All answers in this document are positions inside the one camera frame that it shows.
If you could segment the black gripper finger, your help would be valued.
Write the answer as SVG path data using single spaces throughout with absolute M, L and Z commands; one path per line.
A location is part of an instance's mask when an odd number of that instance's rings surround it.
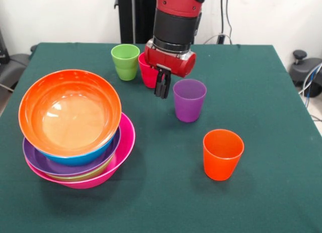
M 154 94 L 157 97 L 160 97 L 162 94 L 163 76 L 164 76 L 163 69 L 159 68 L 157 78 L 156 78 L 156 84 L 155 84 L 155 88 L 154 88 Z
M 160 87 L 160 97 L 162 99 L 166 99 L 169 94 L 169 89 L 171 85 L 171 72 L 164 71 L 163 75 L 161 76 L 161 87 Z

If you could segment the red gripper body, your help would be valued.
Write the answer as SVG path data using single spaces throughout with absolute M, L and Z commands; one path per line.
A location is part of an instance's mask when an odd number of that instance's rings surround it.
M 197 55 L 191 50 L 182 54 L 162 51 L 150 39 L 145 44 L 144 58 L 154 68 L 165 68 L 176 76 L 185 77 L 192 71 Z

